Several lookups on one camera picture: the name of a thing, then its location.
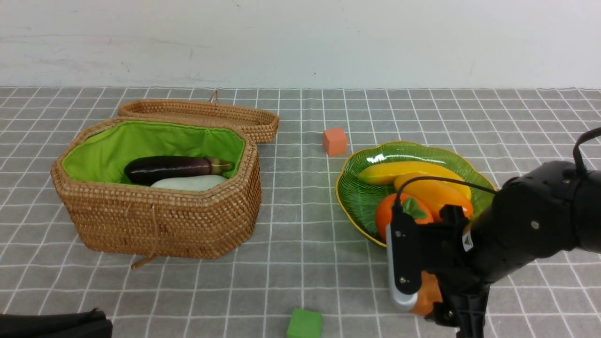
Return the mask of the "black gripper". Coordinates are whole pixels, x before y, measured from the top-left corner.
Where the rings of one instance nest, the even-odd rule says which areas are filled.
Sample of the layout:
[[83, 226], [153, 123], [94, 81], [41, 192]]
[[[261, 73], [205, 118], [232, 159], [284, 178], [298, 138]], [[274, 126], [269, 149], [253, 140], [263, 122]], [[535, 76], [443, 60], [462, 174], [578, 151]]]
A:
[[423, 267], [436, 276], [442, 301], [427, 319], [482, 338], [490, 286], [538, 258], [577, 246], [573, 182], [522, 176], [506, 182], [470, 223], [445, 211], [445, 225], [423, 229]]

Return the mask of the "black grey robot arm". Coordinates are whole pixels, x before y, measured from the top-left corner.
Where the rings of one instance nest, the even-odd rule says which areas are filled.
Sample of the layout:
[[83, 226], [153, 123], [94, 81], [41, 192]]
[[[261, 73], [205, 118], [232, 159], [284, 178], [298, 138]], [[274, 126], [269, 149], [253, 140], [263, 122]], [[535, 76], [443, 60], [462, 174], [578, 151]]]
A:
[[116, 118], [70, 144], [2, 137], [1, 336], [12, 313], [96, 311], [114, 338], [409, 338], [414, 313], [483, 338], [489, 286], [600, 254], [600, 172], [544, 162], [499, 188], [446, 148], [327, 160], [317, 132]]

